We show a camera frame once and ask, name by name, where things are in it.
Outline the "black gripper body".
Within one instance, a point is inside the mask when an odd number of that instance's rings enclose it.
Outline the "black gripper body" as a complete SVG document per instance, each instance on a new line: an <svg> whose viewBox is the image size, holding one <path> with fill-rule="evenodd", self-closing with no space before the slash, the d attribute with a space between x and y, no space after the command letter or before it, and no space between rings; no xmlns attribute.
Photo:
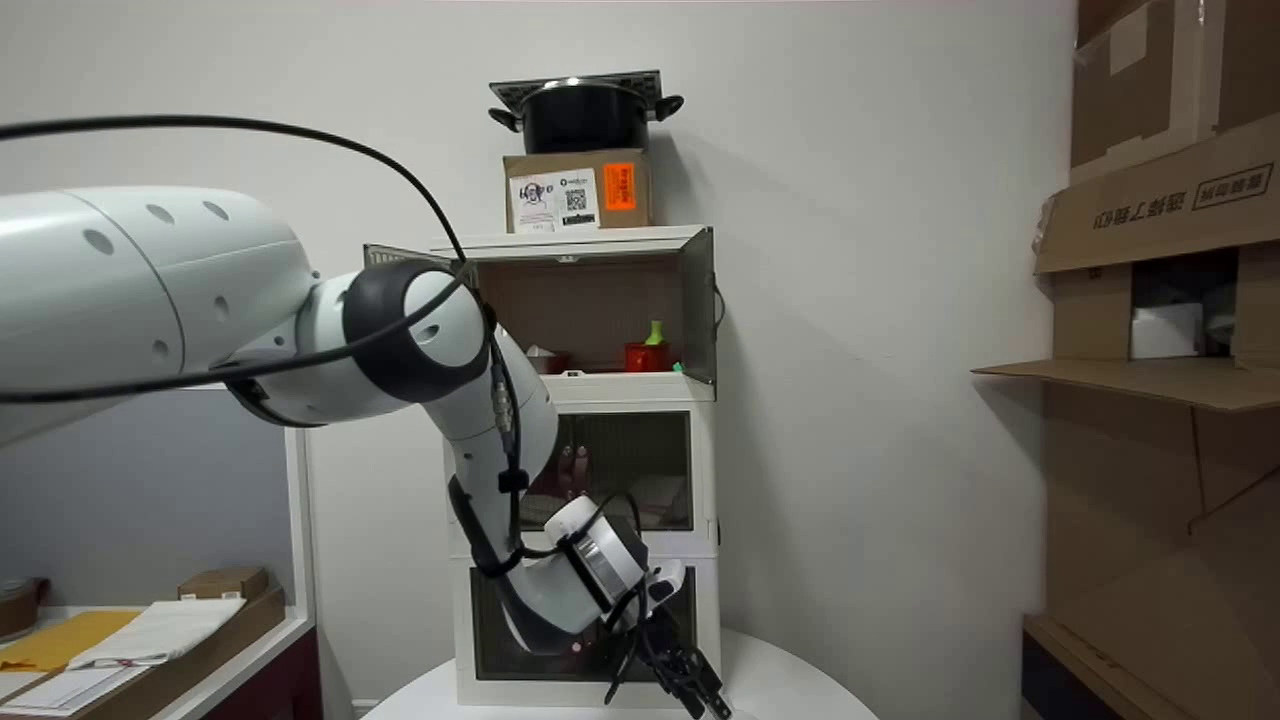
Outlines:
<svg viewBox="0 0 1280 720"><path fill-rule="evenodd" d="M672 581L651 577L646 585L638 622L611 665L618 681L628 681L638 665L646 665L651 681L694 681L699 674L699 651L679 635L678 598L679 589Z"/></svg>

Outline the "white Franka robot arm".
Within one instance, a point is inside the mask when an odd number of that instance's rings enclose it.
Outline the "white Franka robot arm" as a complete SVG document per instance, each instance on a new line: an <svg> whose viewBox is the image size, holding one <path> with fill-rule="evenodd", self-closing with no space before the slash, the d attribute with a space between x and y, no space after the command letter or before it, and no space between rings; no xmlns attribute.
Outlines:
<svg viewBox="0 0 1280 720"><path fill-rule="evenodd" d="M322 278L276 211L222 189L5 195L0 439L185 385L222 385L279 428L423 407L452 449L452 518L514 641L550 656L611 633L694 720L731 718L717 665L678 635L683 577L618 534L599 502L570 502L539 543L522 537L560 418L456 264L400 258Z"/></svg>

